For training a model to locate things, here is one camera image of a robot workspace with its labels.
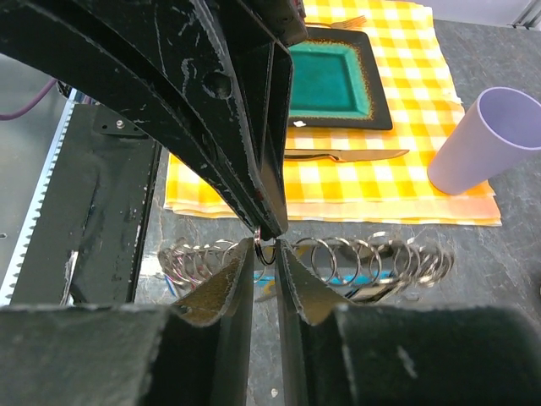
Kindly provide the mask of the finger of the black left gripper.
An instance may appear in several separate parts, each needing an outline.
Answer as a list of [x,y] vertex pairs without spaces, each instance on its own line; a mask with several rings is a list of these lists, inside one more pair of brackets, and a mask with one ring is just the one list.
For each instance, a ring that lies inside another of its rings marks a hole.
[[221,1],[227,40],[249,126],[248,198],[264,237],[287,231],[283,161],[292,89],[289,48],[308,37],[300,1]]
[[248,110],[216,6],[4,1],[1,51],[135,123],[262,229]]

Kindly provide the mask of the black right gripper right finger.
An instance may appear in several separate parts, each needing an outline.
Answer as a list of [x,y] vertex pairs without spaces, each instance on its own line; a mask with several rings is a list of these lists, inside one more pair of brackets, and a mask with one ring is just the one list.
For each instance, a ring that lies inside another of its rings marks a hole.
[[359,305],[276,244],[288,405],[537,405],[540,338],[518,310]]

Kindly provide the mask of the blue carabiner keyring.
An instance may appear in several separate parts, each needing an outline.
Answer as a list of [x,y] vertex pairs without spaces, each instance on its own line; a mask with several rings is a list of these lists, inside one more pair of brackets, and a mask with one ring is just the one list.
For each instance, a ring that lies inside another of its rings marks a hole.
[[261,273],[254,277],[254,285],[260,290],[263,297],[272,297],[276,294],[276,280],[274,275]]

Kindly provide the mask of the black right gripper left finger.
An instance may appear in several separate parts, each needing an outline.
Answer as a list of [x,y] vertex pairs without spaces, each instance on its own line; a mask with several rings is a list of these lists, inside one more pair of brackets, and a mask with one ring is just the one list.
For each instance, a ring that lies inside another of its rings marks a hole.
[[243,405],[254,243],[171,305],[1,310],[4,405]]

